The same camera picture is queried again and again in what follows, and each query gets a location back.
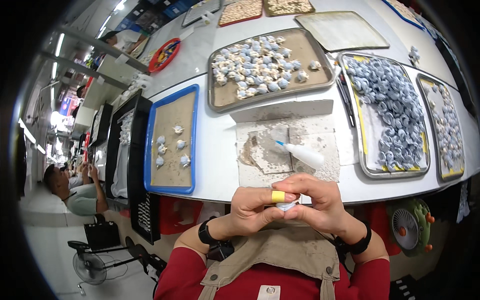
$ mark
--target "black handbag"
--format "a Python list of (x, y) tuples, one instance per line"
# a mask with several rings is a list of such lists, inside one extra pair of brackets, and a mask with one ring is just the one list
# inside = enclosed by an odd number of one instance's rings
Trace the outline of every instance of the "black handbag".
[(101, 214), (95, 215), (95, 223), (84, 224), (84, 229), (93, 251), (120, 245), (119, 227), (113, 221), (106, 221)]

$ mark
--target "worker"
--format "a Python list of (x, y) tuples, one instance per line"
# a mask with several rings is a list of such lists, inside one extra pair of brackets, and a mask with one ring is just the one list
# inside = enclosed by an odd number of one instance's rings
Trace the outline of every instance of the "worker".
[[(94, 183), (90, 183), (89, 171)], [(65, 172), (60, 172), (60, 169), (52, 164), (45, 169), (43, 182), (52, 194), (60, 197), (74, 215), (94, 216), (109, 209), (121, 210), (114, 201), (106, 198), (98, 180), (98, 170), (94, 165), (84, 163), (82, 178), (83, 185), (69, 189), (69, 180)]]
[(135, 48), (137, 48), (147, 36), (133, 31), (131, 29), (125, 29), (121, 31), (110, 31), (99, 40), (109, 44), (112, 47), (119, 49), (127, 54), (130, 54)]
[(65, 176), (68, 178), (69, 189), (76, 188), (77, 186), (81, 186), (84, 184), (83, 176), (80, 176), (80, 173), (76, 174), (76, 172), (71, 171), (67, 167), (61, 167), (60, 172), (65, 172)]
[[(230, 214), (183, 232), (154, 299), (388, 299), (385, 245), (345, 211), (335, 182), (299, 173), (272, 187), (238, 188)], [(264, 208), (300, 194), (311, 197), (312, 207)], [(335, 241), (326, 239), (333, 235)], [(341, 240), (355, 262), (350, 279), (332, 244)], [(206, 255), (217, 260), (209, 268)]]

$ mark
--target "standing fan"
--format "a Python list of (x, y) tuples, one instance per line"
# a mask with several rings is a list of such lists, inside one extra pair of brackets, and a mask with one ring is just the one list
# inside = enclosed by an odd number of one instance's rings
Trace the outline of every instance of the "standing fan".
[(390, 229), (405, 256), (412, 257), (432, 250), (428, 244), (430, 225), (435, 218), (427, 204), (418, 198), (400, 200), (387, 207)]
[[(149, 264), (150, 254), (142, 245), (135, 245), (130, 237), (125, 238), (125, 244), (127, 247), (99, 251), (91, 251), (90, 246), (84, 242), (70, 240), (67, 243), (70, 247), (77, 250), (77, 253), (73, 256), (73, 268), (75, 273), (77, 273), (82, 280), (81, 283), (85, 282), (90, 285), (97, 286), (107, 279), (107, 271), (109, 269), (118, 267), (119, 265), (128, 264), (136, 260), (140, 261), (144, 267), (144, 272), (148, 274), (146, 267)], [(133, 258), (126, 261), (120, 261), (115, 264), (105, 265), (102, 259), (97, 255), (97, 253), (118, 250), (128, 250)], [(80, 284), (78, 284), (77, 287), (79, 288), (80, 293), (84, 296), (85, 293)]]

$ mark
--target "glue bottle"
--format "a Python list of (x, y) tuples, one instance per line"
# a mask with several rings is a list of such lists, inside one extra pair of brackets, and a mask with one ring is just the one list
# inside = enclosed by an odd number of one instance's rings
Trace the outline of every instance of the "glue bottle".
[(285, 149), (292, 153), (292, 155), (296, 157), (299, 161), (307, 164), (315, 170), (320, 169), (324, 164), (324, 156), (309, 147), (305, 147), (302, 145), (286, 144), (277, 140), (275, 140), (275, 142), (284, 146)]

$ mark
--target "hand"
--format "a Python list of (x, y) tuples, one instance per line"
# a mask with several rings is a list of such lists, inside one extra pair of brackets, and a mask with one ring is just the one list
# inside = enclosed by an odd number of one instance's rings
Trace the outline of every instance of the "hand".
[(96, 167), (92, 164), (88, 165), (88, 169), (90, 171), (90, 177), (93, 179), (93, 181), (98, 181), (98, 170)]
[[(282, 219), (284, 212), (276, 207), (264, 208), (272, 203), (272, 191), (268, 188), (239, 187), (232, 197), (231, 212), (226, 221), (226, 236), (248, 236), (274, 220)], [(285, 193), (285, 202), (290, 203), (299, 196)]]
[(296, 205), (285, 212), (285, 219), (299, 219), (320, 232), (339, 236), (343, 236), (349, 227), (351, 216), (343, 207), (336, 182), (327, 182), (306, 173), (299, 173), (275, 182), (272, 187), (312, 198), (312, 207)]

